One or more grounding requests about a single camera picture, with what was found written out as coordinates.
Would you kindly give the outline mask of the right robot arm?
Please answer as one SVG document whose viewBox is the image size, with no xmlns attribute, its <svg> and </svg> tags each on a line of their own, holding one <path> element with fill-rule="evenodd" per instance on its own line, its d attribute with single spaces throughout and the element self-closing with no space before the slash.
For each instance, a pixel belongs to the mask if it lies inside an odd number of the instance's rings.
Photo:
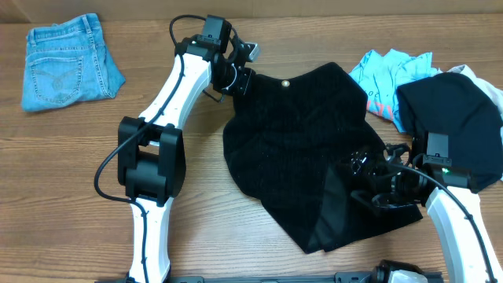
<svg viewBox="0 0 503 283">
<path fill-rule="evenodd" d="M 363 148 L 337 165 L 351 199 L 377 218 L 423 205 L 442 245 L 452 282 L 500 282 L 502 268 L 483 222 L 475 179 L 455 167 L 445 134 L 415 141 L 409 165 L 399 161 L 404 145 L 384 152 Z"/>
</svg>

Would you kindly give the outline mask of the black sparkly knit garment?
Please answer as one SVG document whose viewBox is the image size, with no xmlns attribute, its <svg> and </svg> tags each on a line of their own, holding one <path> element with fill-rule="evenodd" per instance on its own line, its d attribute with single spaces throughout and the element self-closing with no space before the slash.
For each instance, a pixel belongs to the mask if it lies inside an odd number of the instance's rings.
<svg viewBox="0 0 503 283">
<path fill-rule="evenodd" d="M 363 89 L 336 63 L 275 79 L 254 74 L 223 131 L 229 173 L 305 252 L 330 252 L 421 220 L 416 205 L 374 212 L 373 182 L 351 157 L 385 146 Z"/>
</svg>

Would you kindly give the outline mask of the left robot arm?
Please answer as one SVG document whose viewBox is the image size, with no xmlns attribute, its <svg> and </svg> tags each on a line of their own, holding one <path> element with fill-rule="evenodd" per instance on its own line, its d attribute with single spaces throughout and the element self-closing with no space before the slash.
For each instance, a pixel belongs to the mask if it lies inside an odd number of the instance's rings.
<svg viewBox="0 0 503 283">
<path fill-rule="evenodd" d="M 200 34 L 175 42 L 173 68 L 150 106 L 119 124 L 113 155 L 134 221 L 127 282 L 168 280 L 170 211 L 186 171 L 182 129 L 209 86 L 223 97 L 244 95 L 252 75 L 245 65 L 260 52 L 258 44 L 241 40 L 224 18 L 208 15 L 203 20 Z"/>
</svg>

